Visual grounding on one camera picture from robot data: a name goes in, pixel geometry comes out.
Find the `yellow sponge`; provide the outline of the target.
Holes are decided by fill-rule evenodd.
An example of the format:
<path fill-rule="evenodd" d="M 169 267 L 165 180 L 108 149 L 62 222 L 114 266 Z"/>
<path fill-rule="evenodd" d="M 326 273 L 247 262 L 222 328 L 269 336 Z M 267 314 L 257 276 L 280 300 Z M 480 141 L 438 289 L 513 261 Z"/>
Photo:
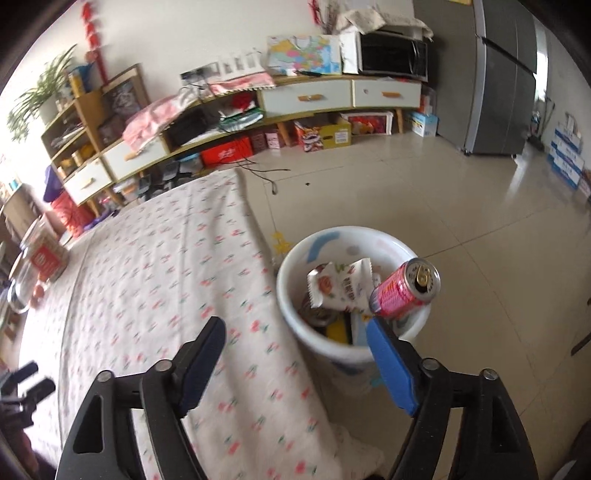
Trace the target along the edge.
<path fill-rule="evenodd" d="M 349 344 L 348 327 L 344 319 L 338 319 L 325 327 L 325 336 L 333 342 L 339 344 Z"/>

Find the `small red drink can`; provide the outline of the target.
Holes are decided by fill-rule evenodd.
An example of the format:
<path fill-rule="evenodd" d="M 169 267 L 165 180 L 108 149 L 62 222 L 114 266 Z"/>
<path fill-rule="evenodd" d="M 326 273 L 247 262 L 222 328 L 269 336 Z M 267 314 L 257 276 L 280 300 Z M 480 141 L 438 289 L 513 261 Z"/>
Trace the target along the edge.
<path fill-rule="evenodd" d="M 403 263 L 370 294 L 370 310 L 392 320 L 429 305 L 441 291 L 438 269 L 423 258 Z"/>

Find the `white snack wrapper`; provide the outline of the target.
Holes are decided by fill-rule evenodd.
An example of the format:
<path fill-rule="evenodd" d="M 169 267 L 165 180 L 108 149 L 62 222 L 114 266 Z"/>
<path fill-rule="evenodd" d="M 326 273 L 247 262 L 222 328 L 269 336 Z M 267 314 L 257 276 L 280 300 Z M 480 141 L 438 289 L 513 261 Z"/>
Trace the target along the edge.
<path fill-rule="evenodd" d="M 370 311 L 374 291 L 370 258 L 351 264 L 328 262 L 308 272 L 308 296 L 311 308 L 335 311 Z"/>

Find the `white trash bin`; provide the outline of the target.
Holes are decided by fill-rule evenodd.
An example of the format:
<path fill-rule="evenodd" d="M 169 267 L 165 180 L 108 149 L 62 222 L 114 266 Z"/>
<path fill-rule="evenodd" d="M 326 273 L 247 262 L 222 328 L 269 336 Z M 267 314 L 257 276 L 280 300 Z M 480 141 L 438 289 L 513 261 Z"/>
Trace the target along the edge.
<path fill-rule="evenodd" d="M 342 393 L 359 396 L 379 385 L 366 335 L 370 294 L 415 257 L 387 233 L 339 226 L 305 237 L 284 258 L 276 279 L 283 318 L 312 365 Z"/>

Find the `cherry print tablecloth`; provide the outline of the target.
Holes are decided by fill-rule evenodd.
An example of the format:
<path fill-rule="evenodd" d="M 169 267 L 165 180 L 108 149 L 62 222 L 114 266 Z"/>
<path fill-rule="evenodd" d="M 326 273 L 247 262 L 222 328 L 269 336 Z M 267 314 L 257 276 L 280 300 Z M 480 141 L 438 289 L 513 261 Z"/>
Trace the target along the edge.
<path fill-rule="evenodd" d="M 211 479 L 363 479 L 381 450 L 329 422 L 280 315 L 270 249 L 238 170 L 211 173 L 84 234 L 29 312 L 21 363 L 55 392 L 27 433 L 57 464 L 96 375 L 147 370 L 221 318 L 226 342 L 183 425 Z"/>

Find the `glass jar wooden lid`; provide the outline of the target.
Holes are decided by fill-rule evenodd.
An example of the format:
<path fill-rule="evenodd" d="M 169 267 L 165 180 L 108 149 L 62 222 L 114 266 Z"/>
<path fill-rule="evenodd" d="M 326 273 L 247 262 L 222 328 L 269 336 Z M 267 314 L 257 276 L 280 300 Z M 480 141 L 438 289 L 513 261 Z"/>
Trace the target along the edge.
<path fill-rule="evenodd" d="M 26 313 L 34 288 L 39 279 L 39 269 L 32 260 L 32 242 L 42 230 L 42 218 L 35 220 L 26 231 L 17 256 L 9 273 L 7 301 L 16 314 Z"/>

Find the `nut jar red label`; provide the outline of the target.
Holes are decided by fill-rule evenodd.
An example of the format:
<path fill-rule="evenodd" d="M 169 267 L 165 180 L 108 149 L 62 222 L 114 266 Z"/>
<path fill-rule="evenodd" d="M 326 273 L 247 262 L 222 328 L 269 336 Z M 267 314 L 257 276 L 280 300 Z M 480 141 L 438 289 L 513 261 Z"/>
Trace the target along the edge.
<path fill-rule="evenodd" d="M 32 235 L 27 246 L 27 255 L 43 281 L 57 280 L 69 262 L 68 250 L 44 228 Z"/>

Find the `red box under cabinet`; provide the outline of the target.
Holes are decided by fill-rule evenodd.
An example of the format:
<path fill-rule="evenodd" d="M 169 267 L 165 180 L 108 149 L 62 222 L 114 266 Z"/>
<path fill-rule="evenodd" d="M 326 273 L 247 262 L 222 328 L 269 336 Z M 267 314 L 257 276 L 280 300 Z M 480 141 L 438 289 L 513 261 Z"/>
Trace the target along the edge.
<path fill-rule="evenodd" d="M 235 163 L 252 155 L 252 144 L 249 137 L 242 136 L 228 142 L 207 148 L 199 153 L 204 167 L 213 168 L 218 165 Z"/>

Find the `pink cloth on cabinet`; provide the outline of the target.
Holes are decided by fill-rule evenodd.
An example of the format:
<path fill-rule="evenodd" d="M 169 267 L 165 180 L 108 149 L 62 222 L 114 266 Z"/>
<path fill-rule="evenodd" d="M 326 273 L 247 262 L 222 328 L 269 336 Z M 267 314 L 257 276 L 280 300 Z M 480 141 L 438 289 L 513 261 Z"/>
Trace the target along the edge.
<path fill-rule="evenodd" d="M 276 82 L 266 72 L 228 81 L 202 80 L 200 84 L 184 86 L 176 95 L 149 104 L 127 120 L 122 140 L 133 152 L 139 152 L 192 106 L 202 104 L 205 100 L 273 88 L 276 88 Z"/>

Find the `wooden shelf unit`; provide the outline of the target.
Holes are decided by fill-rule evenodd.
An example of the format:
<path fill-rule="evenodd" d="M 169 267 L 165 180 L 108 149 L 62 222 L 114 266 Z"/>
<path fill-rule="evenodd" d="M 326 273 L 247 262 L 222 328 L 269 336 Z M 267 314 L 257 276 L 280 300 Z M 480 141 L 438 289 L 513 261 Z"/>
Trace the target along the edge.
<path fill-rule="evenodd" d="M 41 135 L 58 178 L 68 180 L 119 141 L 128 120 L 148 103 L 142 68 L 134 64 L 64 104 Z"/>

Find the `wooden TV cabinet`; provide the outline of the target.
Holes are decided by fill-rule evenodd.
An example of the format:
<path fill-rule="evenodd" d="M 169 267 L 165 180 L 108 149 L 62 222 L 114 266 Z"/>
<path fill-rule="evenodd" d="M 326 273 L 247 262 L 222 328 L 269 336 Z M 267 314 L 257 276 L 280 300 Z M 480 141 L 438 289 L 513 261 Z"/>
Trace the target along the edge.
<path fill-rule="evenodd" d="M 256 121 L 243 121 L 252 112 L 239 115 L 221 126 L 213 126 L 187 142 L 174 143 L 169 123 L 135 150 L 119 139 L 94 154 L 82 166 L 62 179 L 62 185 L 77 204 L 151 166 L 178 157 L 200 147 L 211 147 L 216 141 L 246 131 L 276 126 L 287 132 L 286 123 L 320 113 L 346 110 L 382 109 L 397 112 L 398 124 L 403 124 L 404 109 L 420 106 L 422 83 L 390 77 L 339 75 L 324 77 L 277 77 L 274 86 L 256 91 L 260 114 Z"/>

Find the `green potted plant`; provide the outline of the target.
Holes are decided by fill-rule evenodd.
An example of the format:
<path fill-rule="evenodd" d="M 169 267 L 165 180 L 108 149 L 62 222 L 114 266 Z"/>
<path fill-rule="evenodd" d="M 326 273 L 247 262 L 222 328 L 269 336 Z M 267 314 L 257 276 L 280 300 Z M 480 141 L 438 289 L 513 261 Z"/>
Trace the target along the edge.
<path fill-rule="evenodd" d="M 64 83 L 64 72 L 69 68 L 76 44 L 56 56 L 45 66 L 36 84 L 21 94 L 7 117 L 12 140 L 20 142 L 29 134 L 29 121 L 39 116 L 41 106 L 54 96 Z"/>

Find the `black microwave oven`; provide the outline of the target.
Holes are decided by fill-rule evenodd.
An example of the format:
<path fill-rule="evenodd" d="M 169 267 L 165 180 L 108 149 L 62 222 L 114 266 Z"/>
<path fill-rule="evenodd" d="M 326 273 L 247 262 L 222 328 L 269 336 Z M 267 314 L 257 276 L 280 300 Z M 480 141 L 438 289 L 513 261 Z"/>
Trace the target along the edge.
<path fill-rule="evenodd" d="M 362 34 L 349 30 L 339 34 L 342 73 L 428 80 L 428 45 L 388 31 Z"/>

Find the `grey refrigerator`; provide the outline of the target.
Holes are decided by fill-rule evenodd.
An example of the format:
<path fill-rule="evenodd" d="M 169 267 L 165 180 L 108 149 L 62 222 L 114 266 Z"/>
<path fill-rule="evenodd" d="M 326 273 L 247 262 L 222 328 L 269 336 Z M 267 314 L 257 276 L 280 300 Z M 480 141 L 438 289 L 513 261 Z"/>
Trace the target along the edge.
<path fill-rule="evenodd" d="M 517 156 L 535 104 L 534 17 L 519 1 L 416 1 L 433 31 L 438 134 L 466 155 Z"/>

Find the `colourful map poster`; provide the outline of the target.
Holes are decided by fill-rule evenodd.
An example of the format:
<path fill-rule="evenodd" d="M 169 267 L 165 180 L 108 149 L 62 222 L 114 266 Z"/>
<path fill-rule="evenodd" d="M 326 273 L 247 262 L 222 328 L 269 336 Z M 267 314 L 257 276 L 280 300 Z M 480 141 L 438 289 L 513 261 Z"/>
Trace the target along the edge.
<path fill-rule="evenodd" d="M 276 75 L 311 72 L 341 75 L 339 37 L 333 35 L 277 35 L 266 41 L 267 68 Z"/>

